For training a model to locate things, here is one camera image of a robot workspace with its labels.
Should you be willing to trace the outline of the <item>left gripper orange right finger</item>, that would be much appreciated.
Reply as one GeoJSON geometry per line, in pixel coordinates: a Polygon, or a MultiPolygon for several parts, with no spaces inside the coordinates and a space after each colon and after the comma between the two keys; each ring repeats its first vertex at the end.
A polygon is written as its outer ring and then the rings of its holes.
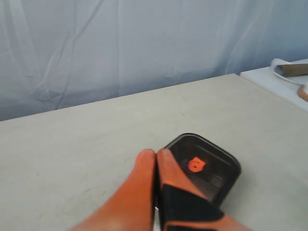
{"type": "Polygon", "coordinates": [[[212,205],[168,149],[157,153],[162,231],[244,231],[245,225],[212,205]]]}

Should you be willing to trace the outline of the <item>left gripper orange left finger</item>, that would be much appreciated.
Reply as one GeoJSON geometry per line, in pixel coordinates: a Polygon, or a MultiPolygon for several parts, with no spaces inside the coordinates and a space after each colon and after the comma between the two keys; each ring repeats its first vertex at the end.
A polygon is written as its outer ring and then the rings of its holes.
{"type": "Polygon", "coordinates": [[[151,231],[154,227],[155,151],[145,149],[120,188],[72,231],[151,231]]]}

